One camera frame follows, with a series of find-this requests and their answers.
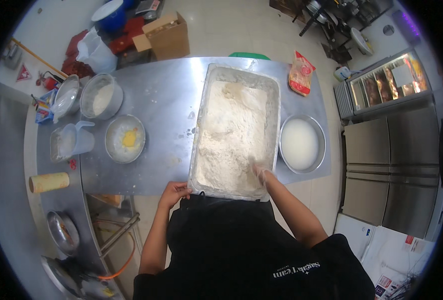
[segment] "orange hose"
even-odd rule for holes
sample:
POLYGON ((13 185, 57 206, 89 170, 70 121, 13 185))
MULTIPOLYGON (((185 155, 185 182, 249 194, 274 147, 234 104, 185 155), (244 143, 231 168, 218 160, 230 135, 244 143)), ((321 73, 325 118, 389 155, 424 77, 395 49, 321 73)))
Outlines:
MULTIPOLYGON (((108 224, 112 224, 118 227, 122 227, 121 225, 115 224, 115 223, 109 223, 109 222, 105 222, 105 221, 96 221, 93 222, 93 224, 97 224, 97 223, 108 223, 108 224)), ((135 253, 135 239, 133 238, 131 232, 128 233, 130 235, 130 237, 132 238, 132 242, 133 242, 133 250, 132 253, 130 254, 130 257, 128 258, 128 260, 125 262, 125 264, 123 265, 123 267, 120 268, 120 270, 118 270, 118 272, 116 272, 113 275, 110 276, 98 276, 99 279, 113 279, 115 277, 117 277, 118 275, 122 274, 122 272, 126 269, 126 267, 129 265, 129 262, 131 261, 131 259, 133 258, 133 255, 135 253)))

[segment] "bowl of egg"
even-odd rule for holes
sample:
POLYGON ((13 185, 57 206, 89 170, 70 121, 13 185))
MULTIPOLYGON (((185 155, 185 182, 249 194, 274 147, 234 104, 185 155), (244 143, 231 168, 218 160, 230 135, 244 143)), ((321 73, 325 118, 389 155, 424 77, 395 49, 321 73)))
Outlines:
POLYGON ((106 130, 106 152, 119 164, 131 163, 143 150, 145 137, 145 128, 137 117, 117 117, 106 130))
POLYGON ((281 126, 279 151, 291 171, 309 173, 325 158, 325 141, 325 133, 314 118, 293 115, 281 126))

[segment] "red plastic bag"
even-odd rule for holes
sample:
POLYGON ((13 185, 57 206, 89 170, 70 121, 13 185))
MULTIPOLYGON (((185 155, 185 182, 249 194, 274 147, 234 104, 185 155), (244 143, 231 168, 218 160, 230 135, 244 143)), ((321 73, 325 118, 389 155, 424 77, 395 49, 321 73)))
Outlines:
POLYGON ((307 96, 310 93, 311 77, 315 67, 303 55, 294 52, 288 83, 293 91, 307 96))

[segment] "flour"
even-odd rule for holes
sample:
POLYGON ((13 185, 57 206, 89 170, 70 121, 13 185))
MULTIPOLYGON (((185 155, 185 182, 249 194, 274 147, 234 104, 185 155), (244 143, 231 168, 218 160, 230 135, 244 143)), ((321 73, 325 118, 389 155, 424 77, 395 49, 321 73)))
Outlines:
POLYGON ((260 188, 249 156, 264 159, 267 93, 241 83, 213 82, 201 124, 195 177, 227 192, 260 188))
POLYGON ((110 103, 113 96, 113 89, 113 84, 108 84, 100 88, 93 99, 93 113, 95 116, 100 115, 108 106, 108 103, 110 103))

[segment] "glass door display fridge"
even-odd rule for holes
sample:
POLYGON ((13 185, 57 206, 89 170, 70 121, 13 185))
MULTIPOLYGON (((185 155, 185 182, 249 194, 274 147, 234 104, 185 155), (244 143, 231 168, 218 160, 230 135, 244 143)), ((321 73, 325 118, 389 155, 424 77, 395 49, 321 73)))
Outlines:
POLYGON ((341 82, 334 91, 340 117, 346 120, 431 94, 414 50, 375 63, 341 82))

